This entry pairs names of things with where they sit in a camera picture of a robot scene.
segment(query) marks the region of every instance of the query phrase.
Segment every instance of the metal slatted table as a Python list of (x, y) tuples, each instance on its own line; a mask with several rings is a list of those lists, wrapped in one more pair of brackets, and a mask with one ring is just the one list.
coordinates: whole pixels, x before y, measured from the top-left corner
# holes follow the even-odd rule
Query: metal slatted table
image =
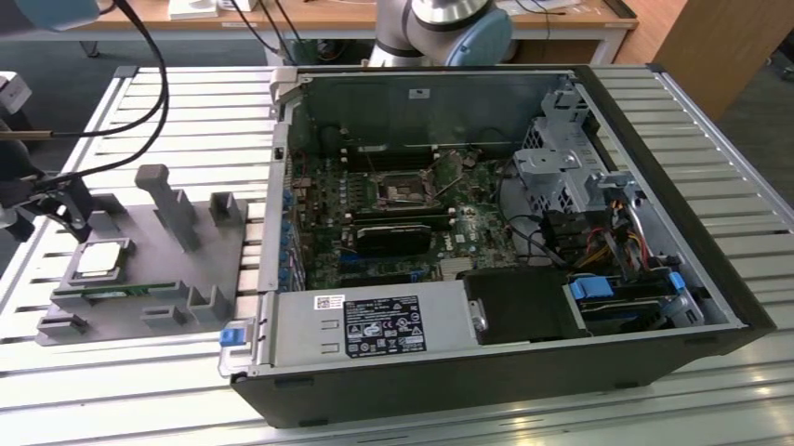
[[(32, 341), (76, 242), (38, 221), (0, 281), (0, 444), (736, 444), (794, 436), (794, 217), (665, 74), (597, 68), (648, 146), (764, 302), (780, 331), (694, 362), (653, 386), (317, 428), (277, 430), (219, 377), (218, 335), (42, 348)], [(250, 201), (238, 316), (257, 305), (271, 160), (271, 69), (175, 68), (173, 114), (145, 163), (166, 163), (193, 201), (231, 190)], [(155, 69), (115, 78), (88, 125), (133, 121), (159, 92)], [(83, 140), (67, 170), (134, 152), (154, 124)], [(618, 165), (626, 162), (605, 136)], [(138, 164), (87, 178), (126, 204)]]

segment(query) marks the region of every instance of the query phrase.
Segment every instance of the gray 3d-printed holder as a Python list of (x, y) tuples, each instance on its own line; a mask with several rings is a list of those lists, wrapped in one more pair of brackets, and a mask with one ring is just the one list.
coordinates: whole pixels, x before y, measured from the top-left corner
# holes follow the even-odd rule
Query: gray 3d-printed holder
[[(39, 324), (44, 346), (217, 331), (234, 316), (246, 202), (219, 192), (191, 204), (161, 164), (141, 166), (135, 184), (155, 206), (125, 208), (114, 195), (95, 196), (94, 231)], [(92, 279), (78, 270), (95, 243), (119, 243), (120, 270)]]

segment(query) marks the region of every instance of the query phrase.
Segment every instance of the circuit board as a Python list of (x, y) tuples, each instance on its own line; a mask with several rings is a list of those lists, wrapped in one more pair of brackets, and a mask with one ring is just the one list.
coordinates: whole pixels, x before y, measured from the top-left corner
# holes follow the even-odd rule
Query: circuit board
[[(295, 163), (307, 289), (381, 280), (387, 284), (454, 279), (442, 265), (454, 264), (458, 269), (517, 265), (515, 246), (493, 203), (499, 163), (477, 163), (466, 150), (442, 152), (421, 171), (350, 172), (331, 158)], [(443, 210), (450, 230), (433, 232), (430, 249), (422, 254), (359, 256), (342, 242), (350, 213), (395, 208)]]

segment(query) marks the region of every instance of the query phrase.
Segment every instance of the floor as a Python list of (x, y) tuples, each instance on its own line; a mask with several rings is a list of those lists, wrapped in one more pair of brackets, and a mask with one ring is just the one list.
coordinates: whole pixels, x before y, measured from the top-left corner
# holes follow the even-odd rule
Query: floor
[[(265, 61), (255, 41), (162, 42), (171, 66), (259, 65)], [(83, 129), (115, 69), (120, 65), (154, 65), (143, 43), (107, 42), (102, 56), (84, 57), (75, 42), (0, 43), (0, 69), (19, 72), (34, 90), (26, 106), (35, 128)], [(794, 203), (794, 82), (785, 82), (776, 66), (765, 67), (720, 121), (720, 127), (772, 185)], [(59, 171), (74, 141), (46, 141), (31, 149), (34, 163)], [(16, 243), (0, 231), (0, 271), (6, 270)]]

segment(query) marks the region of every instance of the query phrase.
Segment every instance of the power supply label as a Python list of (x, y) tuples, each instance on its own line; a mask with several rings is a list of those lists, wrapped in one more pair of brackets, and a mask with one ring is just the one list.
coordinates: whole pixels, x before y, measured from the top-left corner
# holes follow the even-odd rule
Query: power supply label
[(345, 352), (350, 358), (426, 350), (415, 295), (345, 302)]

